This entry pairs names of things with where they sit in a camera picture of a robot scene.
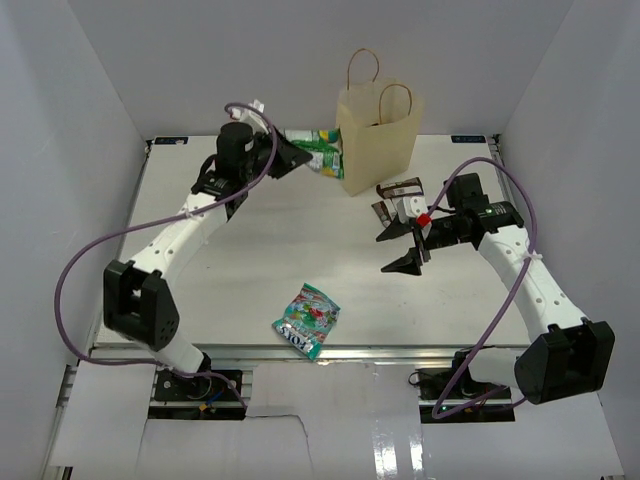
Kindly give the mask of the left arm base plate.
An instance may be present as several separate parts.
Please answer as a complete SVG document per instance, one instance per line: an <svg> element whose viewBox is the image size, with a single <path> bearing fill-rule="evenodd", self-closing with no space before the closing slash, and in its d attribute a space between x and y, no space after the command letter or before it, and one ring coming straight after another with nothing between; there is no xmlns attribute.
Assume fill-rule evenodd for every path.
<svg viewBox="0 0 640 480"><path fill-rule="evenodd" d="M148 418L241 421L245 418L245 408L223 379L187 379L169 370L161 370L152 389Z"/></svg>

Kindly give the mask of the green snack packet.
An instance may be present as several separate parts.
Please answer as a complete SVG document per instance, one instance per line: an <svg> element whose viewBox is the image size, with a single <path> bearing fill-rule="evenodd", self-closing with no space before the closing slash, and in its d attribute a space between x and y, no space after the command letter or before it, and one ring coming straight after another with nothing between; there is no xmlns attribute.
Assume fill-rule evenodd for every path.
<svg viewBox="0 0 640 480"><path fill-rule="evenodd" d="M344 178L343 150L339 129L285 129L285 138L310 153L307 166L316 173L342 180Z"/></svg>

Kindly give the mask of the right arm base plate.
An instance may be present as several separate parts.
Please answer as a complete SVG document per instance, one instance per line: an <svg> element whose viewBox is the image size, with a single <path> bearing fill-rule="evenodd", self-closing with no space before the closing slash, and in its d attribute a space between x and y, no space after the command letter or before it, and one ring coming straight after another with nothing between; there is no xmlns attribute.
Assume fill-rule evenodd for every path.
<svg viewBox="0 0 640 480"><path fill-rule="evenodd" d="M508 388L500 388L500 391L495 396L478 402L446 418L435 419L432 416L432 412L436 401L444 391L452 375L453 369L448 367L419 368L408 376L408 384L414 387L419 393L420 419L423 425L509 423L515 421L514 409L511 407L515 399L513 398L511 390ZM470 383L467 389L455 386L443 402L439 412L446 413L454 407L462 405L496 388L496 385L488 383Z"/></svg>

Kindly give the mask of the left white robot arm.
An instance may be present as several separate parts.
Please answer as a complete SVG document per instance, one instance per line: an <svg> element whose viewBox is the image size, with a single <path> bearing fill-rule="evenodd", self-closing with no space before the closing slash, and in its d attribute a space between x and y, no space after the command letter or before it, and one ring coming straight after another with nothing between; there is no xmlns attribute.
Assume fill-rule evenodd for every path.
<svg viewBox="0 0 640 480"><path fill-rule="evenodd" d="M180 333L172 287L209 237L240 208L250 183L260 174L279 179L311 158L282 134L256 132L242 122L223 125L216 151L201 165L178 221L129 260L113 260L105 268L105 327L179 371L176 384L188 398L209 392L210 361Z"/></svg>

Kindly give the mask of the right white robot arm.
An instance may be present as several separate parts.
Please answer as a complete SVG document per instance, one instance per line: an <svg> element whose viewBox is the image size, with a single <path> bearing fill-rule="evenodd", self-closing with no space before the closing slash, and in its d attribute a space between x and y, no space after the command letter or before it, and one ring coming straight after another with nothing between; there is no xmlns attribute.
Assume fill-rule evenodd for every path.
<svg viewBox="0 0 640 480"><path fill-rule="evenodd" d="M385 273L419 276L436 249L470 244L508 289L530 344L522 352L482 346L456 353L442 393L472 399L486 387L519 390L538 405L602 388L615 335L605 321L587 318L564 293L531 247L528 230L508 201L492 202L477 174L457 176L446 193L447 214L435 218L419 178L376 188L388 219L379 241L409 234L414 245L383 267Z"/></svg>

